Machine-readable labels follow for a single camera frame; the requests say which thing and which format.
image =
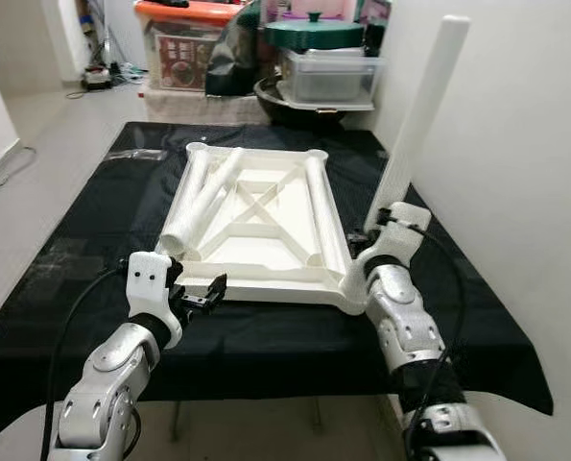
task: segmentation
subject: plastic storage bin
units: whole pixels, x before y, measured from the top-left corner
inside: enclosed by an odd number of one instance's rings
[[[153,88],[203,91],[206,67],[221,31],[241,5],[189,2],[189,8],[138,1]]]
[[[278,89],[296,109],[369,110],[382,62],[361,48],[284,51]]]

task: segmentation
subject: floor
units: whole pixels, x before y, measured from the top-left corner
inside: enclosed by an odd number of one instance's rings
[[[79,100],[42,95],[10,104],[36,161],[0,188],[0,305],[83,188],[123,124],[145,120],[137,88],[119,87]],[[28,161],[28,153],[13,160]],[[312,399],[187,402],[178,441],[170,440],[171,402],[142,403],[143,435],[129,458],[169,460],[396,460],[398,429],[383,400]],[[43,408],[0,434],[0,461],[36,460]]]

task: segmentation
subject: orange lid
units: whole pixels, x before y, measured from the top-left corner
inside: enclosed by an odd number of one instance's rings
[[[155,2],[139,1],[134,6],[136,12],[151,16],[155,20],[167,21],[169,18],[189,19],[218,26],[225,26],[243,7],[226,3],[189,2],[189,8],[166,7]]]

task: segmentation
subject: table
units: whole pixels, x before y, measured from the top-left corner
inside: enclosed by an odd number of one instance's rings
[[[185,145],[323,149],[345,231],[363,226],[385,160],[370,132],[128,123],[0,310],[0,431],[44,403],[56,332],[104,266],[155,247],[183,172]],[[411,188],[407,201],[423,206]],[[553,401],[535,348],[433,218],[429,230],[467,273],[470,312],[454,355],[464,389],[487,391],[546,414]],[[455,284],[423,243],[412,277],[443,338],[452,334]],[[80,378],[89,353],[127,319],[125,282],[111,279],[84,303],[62,353],[57,396]],[[143,400],[266,399],[382,394],[390,380],[374,327],[328,305],[226,302],[196,317],[163,354]]]

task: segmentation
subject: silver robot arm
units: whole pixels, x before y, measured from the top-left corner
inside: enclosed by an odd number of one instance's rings
[[[120,326],[84,363],[83,377],[63,402],[49,461],[120,461],[134,405],[159,362],[175,346],[192,313],[211,310],[225,295],[226,277],[204,298],[174,286],[182,266],[164,255],[130,257],[126,293],[130,321]]]
[[[404,203],[393,204],[390,213],[423,230],[430,221],[429,211]],[[388,222],[374,245],[358,256],[367,276],[366,312],[376,327],[399,397],[405,431],[445,349],[437,324],[424,310],[423,299],[409,275],[410,259],[420,243],[421,236]],[[477,411],[466,403],[449,360],[440,368],[413,430],[415,459],[506,461]]]

